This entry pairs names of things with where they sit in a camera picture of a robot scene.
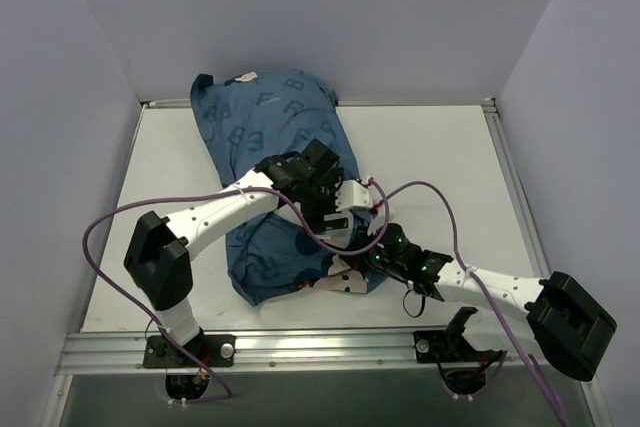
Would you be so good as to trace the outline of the blue cartoon print pillowcase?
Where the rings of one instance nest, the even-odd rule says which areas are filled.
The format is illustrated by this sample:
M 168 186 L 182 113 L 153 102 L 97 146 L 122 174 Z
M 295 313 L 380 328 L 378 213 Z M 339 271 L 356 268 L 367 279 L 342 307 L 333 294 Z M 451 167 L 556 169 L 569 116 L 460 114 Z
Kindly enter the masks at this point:
M 259 161 L 302 151 L 318 139 L 340 158 L 347 179 L 359 178 L 356 156 L 336 112 L 338 98 L 320 78 L 299 69 L 251 71 L 217 82 L 193 81 L 190 103 L 222 186 L 236 182 Z M 358 270 L 317 245 L 293 214 L 262 215 L 225 237 L 228 274 L 250 305 L 304 287 L 367 294 L 384 276 Z

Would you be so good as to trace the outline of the aluminium front rail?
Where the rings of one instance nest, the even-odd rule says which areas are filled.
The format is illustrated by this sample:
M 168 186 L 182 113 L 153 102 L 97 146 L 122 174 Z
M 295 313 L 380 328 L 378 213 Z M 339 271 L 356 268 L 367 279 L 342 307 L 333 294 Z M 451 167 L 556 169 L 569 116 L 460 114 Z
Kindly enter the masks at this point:
M 215 367 L 231 373 L 424 369 L 416 361 L 413 332 L 442 327 L 328 330 L 235 331 L 234 364 Z M 142 360 L 144 332 L 89 332 L 67 336 L 59 375 L 194 374 L 196 367 L 147 369 Z

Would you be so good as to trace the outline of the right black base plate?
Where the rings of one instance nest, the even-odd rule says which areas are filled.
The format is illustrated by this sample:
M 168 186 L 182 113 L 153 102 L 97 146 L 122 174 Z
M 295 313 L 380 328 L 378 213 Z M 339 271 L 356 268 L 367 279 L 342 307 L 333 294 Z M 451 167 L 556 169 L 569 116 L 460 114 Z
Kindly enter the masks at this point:
M 414 331 L 413 347 L 420 364 L 488 363 L 502 354 L 496 350 L 476 350 L 461 334 L 446 334 L 444 330 Z

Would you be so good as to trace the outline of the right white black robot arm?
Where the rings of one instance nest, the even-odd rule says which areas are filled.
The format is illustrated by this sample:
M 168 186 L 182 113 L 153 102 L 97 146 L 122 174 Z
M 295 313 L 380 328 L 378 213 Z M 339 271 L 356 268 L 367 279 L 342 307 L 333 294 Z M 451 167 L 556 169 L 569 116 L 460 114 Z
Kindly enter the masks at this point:
M 397 223 L 354 263 L 424 298 L 460 304 L 432 355 L 444 362 L 476 360 L 518 342 L 525 353 L 587 382 L 617 329 L 609 312 L 569 274 L 539 278 L 463 269 L 452 256 L 412 243 Z

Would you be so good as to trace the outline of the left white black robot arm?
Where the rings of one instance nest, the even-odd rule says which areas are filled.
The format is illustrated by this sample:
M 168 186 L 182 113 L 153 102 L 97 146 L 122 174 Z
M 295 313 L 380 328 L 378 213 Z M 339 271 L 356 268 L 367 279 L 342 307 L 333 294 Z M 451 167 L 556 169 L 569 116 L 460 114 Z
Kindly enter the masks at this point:
M 290 213 L 299 206 L 311 231 L 332 247 L 346 247 L 351 218 L 338 213 L 336 194 L 344 179 L 339 157 L 319 140 L 302 152 L 270 156 L 219 198 L 166 216 L 142 215 L 134 228 L 123 265 L 149 300 L 160 326 L 171 335 L 166 355 L 179 366 L 194 364 L 202 352 L 189 293 L 191 262 L 207 246 L 263 214 Z

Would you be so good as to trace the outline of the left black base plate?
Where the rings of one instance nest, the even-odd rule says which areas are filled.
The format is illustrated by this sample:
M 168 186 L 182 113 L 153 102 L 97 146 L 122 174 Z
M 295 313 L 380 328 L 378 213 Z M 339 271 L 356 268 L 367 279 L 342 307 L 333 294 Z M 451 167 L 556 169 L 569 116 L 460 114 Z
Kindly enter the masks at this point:
M 231 334 L 197 335 L 184 349 L 209 367 L 231 367 L 234 364 L 236 337 Z M 177 369 L 196 364 L 179 351 L 163 335 L 147 339 L 142 366 L 147 369 Z

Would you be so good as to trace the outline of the white pillow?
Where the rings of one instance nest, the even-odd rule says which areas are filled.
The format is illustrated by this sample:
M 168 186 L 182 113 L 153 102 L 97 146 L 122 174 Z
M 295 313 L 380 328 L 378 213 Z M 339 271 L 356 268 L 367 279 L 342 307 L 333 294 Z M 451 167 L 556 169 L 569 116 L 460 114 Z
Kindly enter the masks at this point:
M 324 216 L 318 237 L 332 247 L 345 249 L 350 244 L 355 230 L 354 215 L 349 211 L 338 212 Z

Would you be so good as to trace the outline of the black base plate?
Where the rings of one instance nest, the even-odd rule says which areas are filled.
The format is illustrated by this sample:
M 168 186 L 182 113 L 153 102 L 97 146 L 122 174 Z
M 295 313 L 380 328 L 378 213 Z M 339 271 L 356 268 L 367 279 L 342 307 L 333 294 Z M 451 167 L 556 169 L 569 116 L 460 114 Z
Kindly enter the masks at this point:
M 461 334 L 446 334 L 444 330 L 414 331 L 413 347 L 420 364 L 488 363 L 502 354 L 496 350 L 476 350 Z
M 236 337 L 231 334 L 197 335 L 184 349 L 209 367 L 231 367 L 234 364 Z M 177 369 L 196 364 L 179 351 L 163 335 L 147 339 L 142 366 L 147 369 Z

